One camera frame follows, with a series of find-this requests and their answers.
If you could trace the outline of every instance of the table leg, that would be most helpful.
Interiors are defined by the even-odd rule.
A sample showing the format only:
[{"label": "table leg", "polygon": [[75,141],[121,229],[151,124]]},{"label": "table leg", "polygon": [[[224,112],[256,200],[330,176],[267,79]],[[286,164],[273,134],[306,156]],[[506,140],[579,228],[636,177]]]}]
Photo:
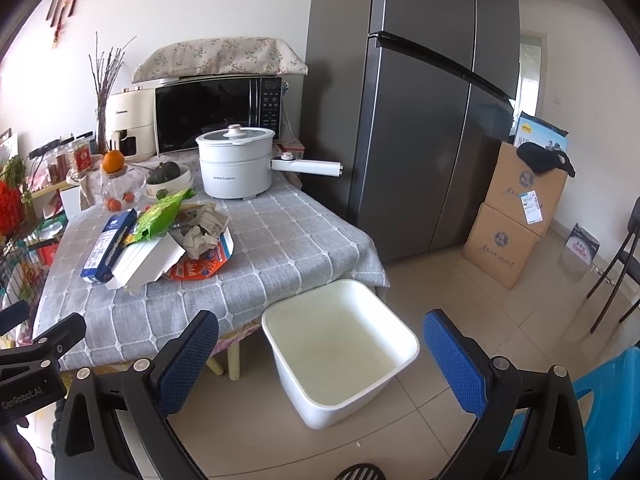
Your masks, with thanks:
[{"label": "table leg", "polygon": [[213,357],[210,357],[209,359],[207,359],[207,366],[217,376],[224,375],[224,373],[225,373],[225,369]]},{"label": "table leg", "polygon": [[229,379],[237,381],[240,378],[240,342],[232,343],[226,349],[226,360],[229,368]]}]

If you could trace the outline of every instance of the refrigerator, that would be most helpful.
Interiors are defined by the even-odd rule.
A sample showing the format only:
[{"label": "refrigerator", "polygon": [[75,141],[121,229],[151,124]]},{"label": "refrigerator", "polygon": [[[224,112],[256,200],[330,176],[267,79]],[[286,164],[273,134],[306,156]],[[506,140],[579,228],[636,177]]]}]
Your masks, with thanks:
[{"label": "refrigerator", "polygon": [[303,190],[383,261],[463,243],[518,85],[518,0],[311,0],[300,140],[340,178]]}]

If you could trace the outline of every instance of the lid knob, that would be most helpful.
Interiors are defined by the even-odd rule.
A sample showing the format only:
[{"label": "lid knob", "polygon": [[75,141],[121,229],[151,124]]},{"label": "lid knob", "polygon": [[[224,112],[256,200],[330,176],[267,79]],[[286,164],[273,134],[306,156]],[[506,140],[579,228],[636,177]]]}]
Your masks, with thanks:
[{"label": "lid knob", "polygon": [[223,135],[227,138],[233,138],[233,137],[244,137],[246,133],[242,131],[240,124],[230,124],[228,132]]}]

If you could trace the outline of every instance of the crumpled paper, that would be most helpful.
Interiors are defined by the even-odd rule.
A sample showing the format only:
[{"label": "crumpled paper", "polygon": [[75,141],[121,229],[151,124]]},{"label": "crumpled paper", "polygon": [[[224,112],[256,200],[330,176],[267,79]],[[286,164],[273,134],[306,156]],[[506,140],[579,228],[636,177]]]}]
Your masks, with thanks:
[{"label": "crumpled paper", "polygon": [[187,255],[192,260],[197,260],[209,249],[213,249],[220,242],[220,235],[229,224],[229,217],[216,211],[216,203],[207,203],[196,216],[192,227],[181,242]]}]

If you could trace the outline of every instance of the wire rack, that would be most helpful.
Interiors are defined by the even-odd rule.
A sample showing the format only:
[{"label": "wire rack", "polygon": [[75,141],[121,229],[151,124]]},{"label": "wire rack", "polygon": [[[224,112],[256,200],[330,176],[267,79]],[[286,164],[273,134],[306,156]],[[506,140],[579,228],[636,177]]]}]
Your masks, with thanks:
[{"label": "wire rack", "polygon": [[29,304],[29,319],[5,337],[17,346],[31,344],[33,322],[47,279],[48,268],[35,250],[31,250],[20,235],[0,238],[0,310],[25,300]]}]

